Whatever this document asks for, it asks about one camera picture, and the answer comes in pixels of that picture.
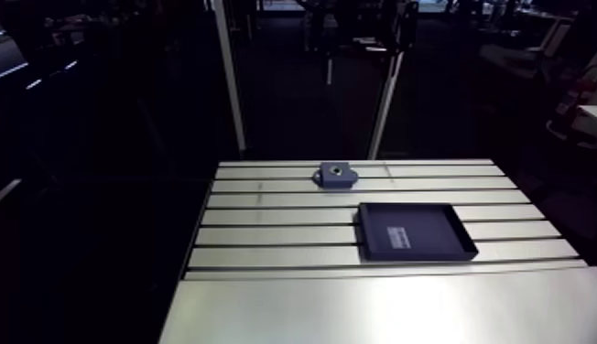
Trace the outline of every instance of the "white metal post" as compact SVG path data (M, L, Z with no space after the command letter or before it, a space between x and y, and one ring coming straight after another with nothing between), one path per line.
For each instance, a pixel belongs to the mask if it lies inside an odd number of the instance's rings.
M217 32L220 36L220 45L222 46L223 68L226 72L226 84L228 85L230 106L233 111L236 142L239 145L239 151L243 153L245 150L243 118L241 116L241 106L239 105L239 93L236 90L233 54L230 47L230 36L228 35L228 26L226 24L226 14L223 7L223 0L215 0L215 21L217 23Z
M403 52L399 53L395 59L391 59L390 66L388 67L388 74L382 94L380 103L377 108L377 118L375 119L374 132L371 137L371 144L369 145L369 160L377 159L377 152L380 150L380 144L382 143L382 134L384 134L384 128L386 127L386 119L388 118L388 110L390 109L390 102L393 99L395 93L396 79L399 75L401 68L401 62L403 61Z

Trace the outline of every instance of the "fire extinguisher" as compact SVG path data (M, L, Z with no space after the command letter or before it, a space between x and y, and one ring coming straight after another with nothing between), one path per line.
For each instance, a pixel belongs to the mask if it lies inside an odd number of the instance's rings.
M557 114L554 122L558 123L559 129L570 128L576 120L576 109L579 105L584 105L592 98L597 91L597 78L589 79L587 75L590 71L597 70L597 65L591 65L583 71L574 85L566 92L561 102L557 105L555 113Z

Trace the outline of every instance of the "label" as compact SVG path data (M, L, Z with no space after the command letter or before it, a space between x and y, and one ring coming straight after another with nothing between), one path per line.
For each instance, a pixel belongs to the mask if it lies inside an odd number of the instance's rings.
M394 249L410 249L412 246L409 244L409 238L407 237L406 229L404 227L387 227L388 238L390 238L390 244Z

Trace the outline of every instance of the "aluminum table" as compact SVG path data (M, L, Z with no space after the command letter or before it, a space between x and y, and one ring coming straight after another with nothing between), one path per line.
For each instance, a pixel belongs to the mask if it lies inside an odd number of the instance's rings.
M221 163L160 342L596 343L597 268L490 160ZM365 263L360 202L451 203L468 263Z

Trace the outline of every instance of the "hole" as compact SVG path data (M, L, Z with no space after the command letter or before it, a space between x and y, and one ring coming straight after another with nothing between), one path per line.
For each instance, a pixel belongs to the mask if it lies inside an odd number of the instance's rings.
M337 166L331 167L331 173L335 176L340 176L343 173L343 170Z

